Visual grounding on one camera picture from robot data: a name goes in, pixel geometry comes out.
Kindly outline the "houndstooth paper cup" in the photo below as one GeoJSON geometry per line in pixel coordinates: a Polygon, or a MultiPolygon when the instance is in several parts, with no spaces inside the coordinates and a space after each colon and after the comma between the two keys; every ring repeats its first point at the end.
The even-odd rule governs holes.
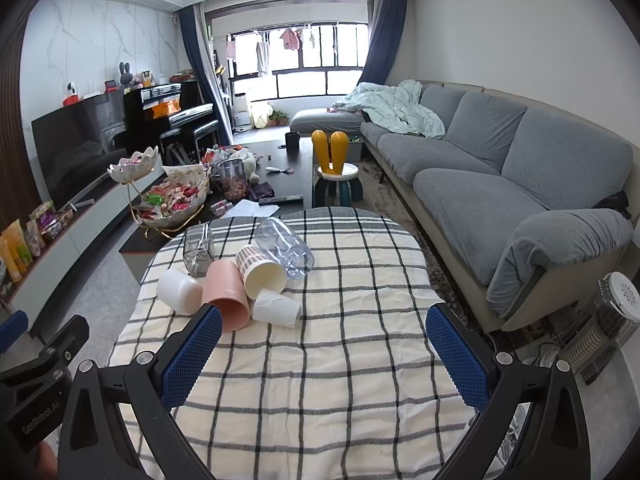
{"type": "Polygon", "coordinates": [[[288,277],[283,266],[256,245],[243,246],[235,256],[245,292],[255,300],[263,290],[282,292],[288,277]]]}

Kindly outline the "white plastic cup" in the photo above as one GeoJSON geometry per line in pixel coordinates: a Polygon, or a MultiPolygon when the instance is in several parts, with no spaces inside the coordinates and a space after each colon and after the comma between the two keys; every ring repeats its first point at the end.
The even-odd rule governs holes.
{"type": "Polygon", "coordinates": [[[203,286],[191,275],[169,269],[157,282],[158,300],[179,314],[194,315],[202,305],[203,286]]]}

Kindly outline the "pink plastic cup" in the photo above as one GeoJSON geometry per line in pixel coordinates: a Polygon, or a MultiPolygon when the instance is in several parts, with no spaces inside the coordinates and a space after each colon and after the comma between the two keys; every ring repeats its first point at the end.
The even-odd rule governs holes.
{"type": "Polygon", "coordinates": [[[250,306],[240,270],[233,260],[217,260],[209,265],[204,278],[202,303],[212,304],[220,310],[226,333],[247,326],[250,306]]]}

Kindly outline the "small white paper cup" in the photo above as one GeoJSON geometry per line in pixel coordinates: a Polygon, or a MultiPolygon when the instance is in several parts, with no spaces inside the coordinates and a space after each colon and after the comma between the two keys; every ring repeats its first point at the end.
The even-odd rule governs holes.
{"type": "Polygon", "coordinates": [[[294,327],[302,312],[302,304],[272,290],[263,289],[252,307],[252,319],[277,326],[294,327]]]}

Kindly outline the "clear plastic cup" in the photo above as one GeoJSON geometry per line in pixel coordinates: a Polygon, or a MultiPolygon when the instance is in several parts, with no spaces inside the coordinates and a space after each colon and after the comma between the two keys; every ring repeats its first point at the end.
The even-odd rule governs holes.
{"type": "Polygon", "coordinates": [[[309,246],[277,218],[265,219],[255,231],[254,239],[265,254],[280,263],[290,280],[306,278],[314,267],[314,254],[309,246]]]}

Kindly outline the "yellow snack bag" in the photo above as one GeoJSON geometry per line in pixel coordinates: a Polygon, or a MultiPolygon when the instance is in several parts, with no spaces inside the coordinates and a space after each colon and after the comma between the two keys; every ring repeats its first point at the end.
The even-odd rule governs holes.
{"type": "Polygon", "coordinates": [[[21,222],[15,220],[1,233],[1,259],[14,284],[19,283],[32,265],[21,222]]]}

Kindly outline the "white electric heater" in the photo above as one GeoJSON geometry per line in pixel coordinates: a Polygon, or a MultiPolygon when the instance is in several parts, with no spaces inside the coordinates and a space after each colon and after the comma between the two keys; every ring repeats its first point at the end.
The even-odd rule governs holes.
{"type": "Polygon", "coordinates": [[[639,292],[623,273],[599,278],[587,317],[560,351],[560,359],[591,385],[639,327],[639,292]]]}

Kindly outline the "white tv cabinet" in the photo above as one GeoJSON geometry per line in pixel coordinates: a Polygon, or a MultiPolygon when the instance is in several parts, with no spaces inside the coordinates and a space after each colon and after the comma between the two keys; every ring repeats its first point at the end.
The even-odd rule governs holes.
{"type": "Polygon", "coordinates": [[[106,177],[81,198],[88,200],[89,196],[94,197],[94,203],[74,214],[72,221],[34,258],[17,283],[10,281],[13,290],[6,298],[6,308],[11,314],[21,311],[26,315],[27,331],[32,337],[56,290],[79,269],[82,258],[96,247],[98,240],[122,221],[134,191],[106,177]]]}

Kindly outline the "two-tier candy bowl stand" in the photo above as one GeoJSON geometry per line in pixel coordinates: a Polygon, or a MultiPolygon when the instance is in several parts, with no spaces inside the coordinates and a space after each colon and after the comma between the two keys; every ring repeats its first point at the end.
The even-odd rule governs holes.
{"type": "Polygon", "coordinates": [[[209,176],[203,164],[163,166],[165,177],[142,192],[137,182],[156,169],[160,150],[147,148],[121,158],[107,168],[108,175],[126,188],[134,222],[153,235],[171,239],[203,210],[209,191],[209,176]]]}

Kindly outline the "checkered tablecloth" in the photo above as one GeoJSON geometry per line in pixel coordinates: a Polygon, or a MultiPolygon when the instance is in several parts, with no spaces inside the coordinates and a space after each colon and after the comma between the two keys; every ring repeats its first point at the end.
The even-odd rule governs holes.
{"type": "Polygon", "coordinates": [[[314,267],[292,327],[220,338],[172,413],[218,479],[431,479],[475,413],[424,333],[438,303],[419,243],[354,208],[286,218],[314,267]]]}

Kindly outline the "grey sectional sofa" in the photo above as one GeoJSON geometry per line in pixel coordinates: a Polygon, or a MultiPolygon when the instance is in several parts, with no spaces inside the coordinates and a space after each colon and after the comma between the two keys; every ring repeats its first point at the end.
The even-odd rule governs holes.
{"type": "Polygon", "coordinates": [[[294,130],[359,136],[487,333],[533,324],[634,273],[639,151],[565,110],[464,84],[419,82],[409,134],[352,108],[304,110],[294,130]]]}

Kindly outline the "black remote control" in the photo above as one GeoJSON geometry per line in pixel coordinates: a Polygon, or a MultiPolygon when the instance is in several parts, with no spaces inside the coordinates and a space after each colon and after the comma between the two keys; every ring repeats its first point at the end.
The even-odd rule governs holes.
{"type": "Polygon", "coordinates": [[[258,204],[260,206],[281,205],[281,204],[289,204],[289,203],[303,203],[303,202],[304,202],[303,195],[271,196],[271,197],[262,197],[258,200],[258,204]]]}

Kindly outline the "light green blanket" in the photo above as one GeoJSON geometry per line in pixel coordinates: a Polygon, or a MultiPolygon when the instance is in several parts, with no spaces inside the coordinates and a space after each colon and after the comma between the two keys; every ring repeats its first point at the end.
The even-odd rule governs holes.
{"type": "Polygon", "coordinates": [[[366,114],[375,125],[392,133],[441,139],[446,128],[440,117],[421,101],[423,84],[413,79],[398,86],[362,82],[335,101],[334,110],[366,114]]]}

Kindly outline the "blue left curtain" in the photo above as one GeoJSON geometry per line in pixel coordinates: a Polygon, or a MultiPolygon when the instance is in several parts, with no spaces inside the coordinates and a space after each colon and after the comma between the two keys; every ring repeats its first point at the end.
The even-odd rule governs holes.
{"type": "Polygon", "coordinates": [[[178,11],[178,18],[186,57],[194,70],[203,99],[214,106],[219,122],[218,143],[230,146],[233,143],[231,119],[216,78],[203,8],[200,4],[186,6],[178,11]]]}

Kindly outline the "blue curtain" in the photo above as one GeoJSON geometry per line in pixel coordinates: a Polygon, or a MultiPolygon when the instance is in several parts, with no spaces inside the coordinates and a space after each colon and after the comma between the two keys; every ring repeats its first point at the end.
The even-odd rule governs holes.
{"type": "Polygon", "coordinates": [[[369,50],[359,83],[385,84],[404,33],[408,0],[373,0],[369,50]]]}
{"type": "Polygon", "coordinates": [[[231,119],[216,78],[203,8],[200,4],[186,6],[178,11],[178,18],[186,57],[194,70],[203,99],[214,106],[219,122],[218,143],[230,146],[233,143],[231,119]]]}

